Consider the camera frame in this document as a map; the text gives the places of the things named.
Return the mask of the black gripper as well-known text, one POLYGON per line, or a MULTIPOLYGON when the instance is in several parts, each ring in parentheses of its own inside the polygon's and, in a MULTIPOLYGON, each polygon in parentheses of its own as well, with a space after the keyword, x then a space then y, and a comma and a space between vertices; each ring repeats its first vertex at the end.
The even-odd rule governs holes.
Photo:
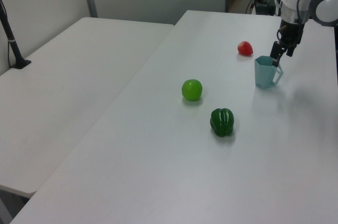
POLYGON ((273 43, 270 53, 274 67, 279 66, 280 58, 285 53, 285 48, 287 48, 286 55, 289 57, 293 56, 296 46, 301 42, 303 30, 303 24, 299 24, 298 22, 293 24, 281 20, 280 27, 277 31, 278 41, 273 43))

